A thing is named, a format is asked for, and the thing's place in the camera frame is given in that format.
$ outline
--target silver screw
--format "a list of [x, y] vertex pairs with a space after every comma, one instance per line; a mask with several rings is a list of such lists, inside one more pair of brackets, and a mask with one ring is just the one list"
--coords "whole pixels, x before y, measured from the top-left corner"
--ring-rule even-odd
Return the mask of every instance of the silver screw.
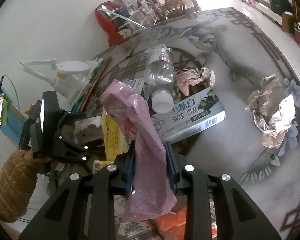
[[192, 166], [192, 165], [186, 165], [185, 166], [185, 170], [186, 171], [194, 171], [194, 166]]
[[225, 181], [228, 181], [231, 179], [231, 176], [229, 174], [222, 174], [221, 178]]
[[117, 166], [114, 164], [110, 164], [109, 166], [107, 166], [108, 171], [115, 171], [116, 169], [117, 169]]
[[80, 178], [80, 175], [78, 173], [74, 173], [70, 175], [70, 179], [71, 180], [77, 180]]

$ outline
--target yellow package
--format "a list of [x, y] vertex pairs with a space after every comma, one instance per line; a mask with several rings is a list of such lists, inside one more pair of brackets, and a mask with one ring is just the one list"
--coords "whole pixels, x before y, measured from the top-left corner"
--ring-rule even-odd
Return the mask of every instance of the yellow package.
[[114, 161], [117, 155], [127, 152], [129, 141], [124, 137], [118, 124], [108, 115], [102, 112], [102, 133], [105, 140], [106, 159]]
[[98, 161], [94, 160], [93, 161], [93, 173], [96, 173], [100, 171], [102, 168], [108, 166], [109, 164], [112, 164], [112, 161]]

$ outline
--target red pencil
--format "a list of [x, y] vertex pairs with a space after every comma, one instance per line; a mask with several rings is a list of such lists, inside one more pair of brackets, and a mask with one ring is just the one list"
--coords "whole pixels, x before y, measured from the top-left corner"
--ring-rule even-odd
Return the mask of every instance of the red pencil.
[[82, 112], [82, 111], [84, 110], [84, 108], [85, 108], [85, 106], [86, 106], [86, 104], [87, 104], [87, 101], [89, 100], [90, 95], [91, 95], [91, 93], [92, 93], [92, 91], [93, 91], [93, 89], [94, 89], [94, 86], [95, 86], [96, 83], [98, 82], [98, 80], [99, 80], [100, 76], [102, 75], [102, 73], [104, 72], [104, 70], [105, 70], [105, 69], [107, 68], [107, 66], [109, 65], [110, 61], [111, 61], [111, 57], [109, 57], [109, 58], [107, 59], [107, 62], [106, 62], [106, 64], [105, 64], [104, 68], [99, 72], [99, 74], [98, 74], [96, 80], [95, 80], [94, 83], [92, 84], [92, 86], [91, 86], [91, 88], [90, 88], [90, 91], [89, 91], [89, 93], [87, 94], [87, 96], [86, 96], [86, 98], [85, 98], [85, 100], [84, 100], [84, 102], [83, 102], [83, 104], [82, 104], [82, 106], [81, 106], [81, 108], [80, 108], [80, 112]]

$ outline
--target hand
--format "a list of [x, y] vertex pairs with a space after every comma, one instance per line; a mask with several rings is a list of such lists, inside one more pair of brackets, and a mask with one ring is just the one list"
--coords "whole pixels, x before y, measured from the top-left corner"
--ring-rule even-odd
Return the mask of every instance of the hand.
[[48, 156], [44, 156], [38, 159], [33, 158], [32, 150], [28, 151], [24, 156], [23, 160], [25, 161], [26, 165], [30, 168], [36, 168], [37, 163], [48, 163], [51, 162], [52, 159]]

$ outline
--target brown fuzzy sleeve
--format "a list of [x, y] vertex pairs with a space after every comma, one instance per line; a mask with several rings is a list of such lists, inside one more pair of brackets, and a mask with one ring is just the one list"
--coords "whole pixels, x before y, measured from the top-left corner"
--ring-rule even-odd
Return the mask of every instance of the brown fuzzy sleeve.
[[26, 151], [10, 155], [0, 171], [0, 220], [15, 222], [26, 214], [30, 197], [37, 183], [37, 171], [26, 166]]

